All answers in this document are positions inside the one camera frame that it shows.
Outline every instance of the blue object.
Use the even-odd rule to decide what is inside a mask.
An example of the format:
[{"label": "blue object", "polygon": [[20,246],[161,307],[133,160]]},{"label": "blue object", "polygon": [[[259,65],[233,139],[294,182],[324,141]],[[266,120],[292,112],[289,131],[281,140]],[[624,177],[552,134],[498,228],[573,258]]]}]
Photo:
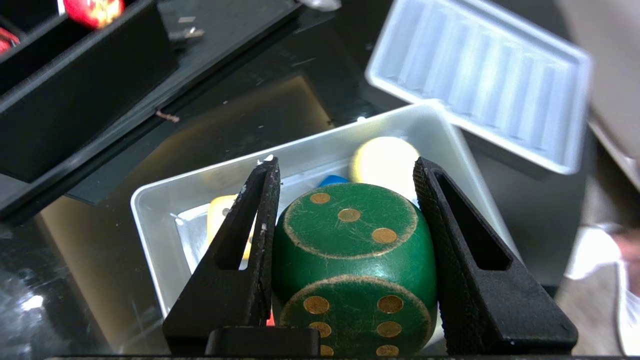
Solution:
[{"label": "blue object", "polygon": [[338,175],[329,175],[318,185],[319,188],[327,185],[348,183],[349,180]]}]

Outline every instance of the white shoe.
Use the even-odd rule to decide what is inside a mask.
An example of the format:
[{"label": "white shoe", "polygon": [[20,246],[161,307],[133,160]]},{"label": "white shoe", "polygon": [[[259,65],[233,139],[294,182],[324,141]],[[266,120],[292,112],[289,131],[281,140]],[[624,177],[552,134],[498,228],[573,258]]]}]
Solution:
[{"label": "white shoe", "polygon": [[629,291],[627,264],[618,268],[618,337],[626,356],[640,356],[640,297]]},{"label": "white shoe", "polygon": [[564,276],[572,280],[584,279],[601,266],[619,261],[620,257],[620,249],[602,226],[581,227]]}]

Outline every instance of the black table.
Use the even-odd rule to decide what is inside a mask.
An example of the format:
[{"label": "black table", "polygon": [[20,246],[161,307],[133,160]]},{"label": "black table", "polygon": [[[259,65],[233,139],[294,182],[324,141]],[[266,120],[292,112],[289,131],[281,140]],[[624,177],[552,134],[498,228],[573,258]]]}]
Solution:
[{"label": "black table", "polygon": [[[390,1],[343,3],[336,13],[303,15],[299,31],[200,84],[176,108],[178,124],[156,127],[24,225],[0,228],[0,323],[15,324],[0,327],[0,357],[168,351],[129,207],[133,191],[402,106],[364,79]],[[567,36],[551,1],[504,6]],[[593,168],[593,135],[572,176],[467,136],[525,265],[557,286]]]}]

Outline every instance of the large green wooden die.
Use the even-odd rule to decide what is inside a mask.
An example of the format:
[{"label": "large green wooden die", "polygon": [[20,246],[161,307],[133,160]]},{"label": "large green wooden die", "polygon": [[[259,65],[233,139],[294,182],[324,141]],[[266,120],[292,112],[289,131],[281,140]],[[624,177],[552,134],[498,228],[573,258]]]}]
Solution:
[{"label": "large green wooden die", "polygon": [[322,355],[410,355],[433,334],[427,223],[379,186],[335,184],[296,199],[276,226],[272,286],[276,324],[318,329]]}]

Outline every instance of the black organizer box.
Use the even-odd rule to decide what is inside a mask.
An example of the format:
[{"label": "black organizer box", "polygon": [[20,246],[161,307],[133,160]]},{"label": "black organizer box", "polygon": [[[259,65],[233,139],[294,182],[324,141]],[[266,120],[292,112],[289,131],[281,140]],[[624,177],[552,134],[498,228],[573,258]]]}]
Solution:
[{"label": "black organizer box", "polygon": [[21,44],[0,56],[0,172],[32,182],[134,106],[177,60],[154,0],[126,1],[97,31],[12,3],[0,1],[0,20],[14,28],[45,19],[21,29]]}]

